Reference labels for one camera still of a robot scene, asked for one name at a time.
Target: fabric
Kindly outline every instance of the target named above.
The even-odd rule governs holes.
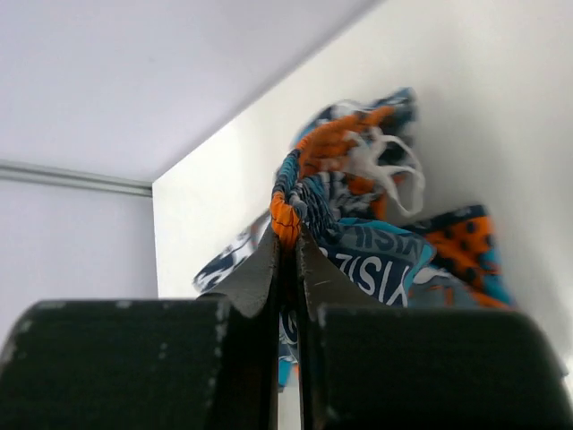
[[[374,183],[382,185],[388,197],[396,204],[398,210],[405,217],[411,217],[422,210],[423,189],[425,188],[425,177],[422,171],[422,163],[418,160],[414,152],[397,136],[384,134],[378,127],[371,127],[370,135],[372,140],[367,142],[359,133],[348,132],[347,140],[354,140],[358,146],[350,151],[350,162],[344,169],[346,173],[370,178]],[[379,163],[381,154],[394,143],[404,150],[412,160],[413,167],[401,165],[383,165]],[[397,181],[395,177],[401,174],[409,174],[413,178],[411,189],[412,203],[410,208],[406,208],[401,202],[398,194]]]
[[[429,265],[421,269],[408,291],[409,307],[476,308],[469,287],[444,269]]]
[[[254,253],[262,234],[270,223],[268,212],[263,213],[225,249],[201,269],[193,278],[193,286],[200,293],[213,289]]]
[[[284,390],[294,366],[290,361],[278,361],[278,392]]]
[[[415,121],[416,115],[414,93],[410,88],[403,88],[390,94],[386,98],[375,99],[370,103],[341,100],[325,107],[295,135],[291,148],[294,148],[308,133],[321,125],[345,116],[353,115],[355,112],[372,112],[382,106],[401,106],[401,108],[397,109],[393,116],[383,118],[378,124],[378,127],[380,127],[385,134],[400,136],[408,146],[413,146],[414,140],[410,127]],[[397,145],[390,145],[389,148],[381,154],[378,164],[397,165],[403,161],[405,156],[406,154],[402,148]]]
[[[321,227],[331,222],[331,217],[321,218],[328,217],[328,205],[324,206],[323,202],[319,202],[326,199],[324,191],[329,190],[331,185],[343,184],[342,188],[347,196],[345,201],[338,200],[337,204],[367,206],[370,212],[367,218],[384,219],[386,193],[382,184],[371,177],[364,178],[348,173],[353,166],[352,151],[359,143],[347,137],[349,133],[363,134],[368,144],[368,133],[373,128],[382,127],[384,124],[393,125],[397,130],[404,128],[414,118],[414,99],[407,90],[399,91],[398,94],[395,98],[385,99],[385,103],[377,105],[374,110],[355,111],[351,115],[320,125],[307,134],[302,133],[304,137],[286,156],[278,171],[269,207],[273,230],[287,250],[295,246],[302,219],[309,219]],[[380,155],[381,164],[387,163],[384,153]],[[325,175],[331,172],[338,172],[339,175]],[[320,213],[310,213],[307,218],[307,211]]]
[[[317,243],[364,293],[386,305],[407,306],[415,276],[434,256],[422,237],[376,220],[341,219]]]
[[[432,265],[468,285],[479,306],[515,305],[503,287],[493,226],[483,206],[467,206],[403,229],[417,233],[435,246],[437,253]]]

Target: orange fabric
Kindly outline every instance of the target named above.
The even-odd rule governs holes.
[[[298,160],[299,179],[312,176],[321,171],[340,171],[347,166],[348,151],[356,146],[356,142],[346,141],[347,132],[360,133],[367,127],[378,125],[382,118],[394,112],[391,106],[379,107],[369,114],[355,113],[344,116],[336,121],[326,123],[308,133],[297,145],[301,150]],[[355,194],[366,194],[374,188],[374,181],[359,176],[353,176],[350,189]],[[377,219],[384,219],[387,198],[371,203],[371,208]],[[301,220],[292,206],[285,201],[285,195],[275,192],[270,203],[271,225],[277,233],[280,243],[287,249],[293,249],[300,235]]]
[[[385,116],[394,112],[391,106],[382,106],[368,115],[356,113],[317,127],[297,145],[302,150],[298,164],[299,178],[312,176],[321,171],[343,170],[348,164],[348,152],[357,143],[345,140],[347,132],[360,133],[379,124]]]
[[[295,209],[285,202],[285,195],[276,192],[270,203],[272,229],[277,233],[280,243],[287,249],[293,249],[301,233],[301,220]]]
[[[509,306],[483,293],[484,277],[500,274],[497,267],[492,267],[491,270],[487,271],[479,264],[480,254],[490,250],[487,237],[492,235],[493,228],[490,220],[487,217],[481,217],[449,226],[449,237],[446,237],[446,231],[442,229],[428,233],[424,235],[424,238],[436,247],[441,258],[452,261],[453,266],[448,267],[448,270],[453,275],[466,279],[470,285],[472,296],[481,306],[506,309]],[[472,280],[465,276],[468,271],[475,274]]]

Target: white wall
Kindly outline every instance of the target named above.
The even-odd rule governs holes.
[[[151,199],[0,180],[0,343],[42,298],[157,297]]]
[[[286,386],[278,395],[278,430],[301,428],[301,404],[298,374],[291,372]]]
[[[573,3],[390,0],[154,184],[159,294],[269,204],[299,126],[337,99],[418,93],[426,214],[483,202],[522,308],[567,360],[573,325]]]

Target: white string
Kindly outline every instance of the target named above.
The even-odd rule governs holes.
[[[422,210],[423,189],[425,188],[425,178],[423,176],[422,164],[415,156],[414,152],[400,138],[389,134],[384,134],[379,127],[371,127],[372,144],[366,143],[363,137],[356,132],[347,132],[345,140],[353,140],[358,146],[350,151],[351,163],[347,172],[358,176],[373,179],[382,185],[390,199],[396,202],[402,215],[411,217]],[[379,166],[378,158],[388,148],[388,144],[394,142],[402,148],[412,159],[415,168],[409,166]],[[409,173],[414,178],[414,188],[412,190],[412,207],[407,209],[400,201],[398,189],[393,176],[399,173]]]

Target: patterned fabric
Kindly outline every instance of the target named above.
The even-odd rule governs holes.
[[[321,182],[334,183],[325,177],[320,180],[316,179],[320,173],[338,172],[346,176],[345,192],[348,192],[351,200],[362,199],[368,204],[372,215],[370,218],[384,219],[386,195],[383,188],[376,185],[372,178],[343,173],[352,168],[351,150],[357,147],[356,141],[347,139],[347,135],[358,133],[368,142],[368,133],[372,127],[391,125],[395,130],[403,130],[414,119],[413,102],[411,91],[401,90],[394,96],[384,99],[383,102],[379,101],[372,110],[355,111],[351,115],[343,116],[316,128],[307,127],[300,133],[304,137],[286,156],[278,171],[270,204],[271,225],[278,234],[281,244],[287,250],[295,246],[296,239],[300,235],[301,222],[307,217],[306,211],[309,207],[311,207],[310,210],[316,207],[314,205],[316,199],[324,200],[325,198],[321,195],[321,191],[317,193],[317,190],[313,188]],[[388,147],[381,154],[379,160],[381,164],[388,163],[386,157],[390,149]],[[398,181],[400,178],[401,176],[397,176],[395,179]],[[304,198],[311,200],[306,204]],[[317,221],[314,216],[309,219],[321,222]]]
[[[469,287],[448,271],[426,266],[414,278],[408,291],[409,307],[475,308]]]
[[[413,146],[414,140],[409,130],[409,126],[415,121],[414,93],[410,88],[396,91],[387,98],[376,99],[370,103],[359,103],[354,100],[341,100],[325,107],[313,119],[306,124],[302,130],[296,134],[292,147],[294,148],[308,133],[320,125],[340,119],[344,116],[353,115],[355,112],[372,112],[382,106],[397,106],[393,116],[382,119],[378,127],[385,134],[400,136],[408,146]],[[401,164],[404,162],[404,151],[397,145],[392,144],[381,155],[379,164]]]
[[[421,236],[377,220],[344,218],[317,239],[329,260],[386,305],[407,306],[415,276],[434,256]]]
[[[239,267],[257,249],[269,223],[270,215],[265,212],[251,226],[239,233],[230,245],[195,275],[193,278],[195,289],[200,294],[206,293]]]
[[[436,247],[432,265],[468,285],[479,306],[515,305],[501,281],[493,226],[483,206],[468,206],[403,228]]]

